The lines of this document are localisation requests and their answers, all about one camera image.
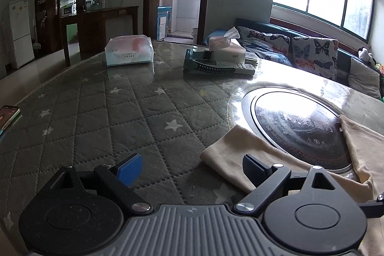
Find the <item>smartphone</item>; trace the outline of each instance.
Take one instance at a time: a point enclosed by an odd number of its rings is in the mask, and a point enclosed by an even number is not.
[[[0,109],[0,135],[11,124],[11,122],[19,115],[20,108],[11,105],[4,105]]]

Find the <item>refrigerator door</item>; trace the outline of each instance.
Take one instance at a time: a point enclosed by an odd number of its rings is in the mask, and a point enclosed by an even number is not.
[[[28,0],[19,0],[9,5],[12,40],[30,34]]]
[[[13,42],[11,49],[11,65],[18,69],[35,58],[32,48],[31,35],[28,34]]]

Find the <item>round black cooktop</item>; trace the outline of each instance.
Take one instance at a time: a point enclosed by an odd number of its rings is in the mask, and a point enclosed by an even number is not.
[[[344,172],[351,167],[337,112],[288,89],[265,87],[250,94],[254,126],[272,145],[327,170]]]

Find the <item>stuffed toy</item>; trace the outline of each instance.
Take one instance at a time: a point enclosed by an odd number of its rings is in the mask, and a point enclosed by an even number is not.
[[[358,52],[360,60],[364,61],[365,63],[371,64],[372,66],[376,64],[375,59],[373,59],[373,55],[368,52],[366,48],[361,47]]]

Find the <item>ribbed gray panel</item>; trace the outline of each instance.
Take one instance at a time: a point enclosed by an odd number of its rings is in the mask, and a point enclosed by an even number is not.
[[[161,205],[132,218],[116,241],[89,256],[293,255],[275,246],[253,218],[233,215],[224,205]]]

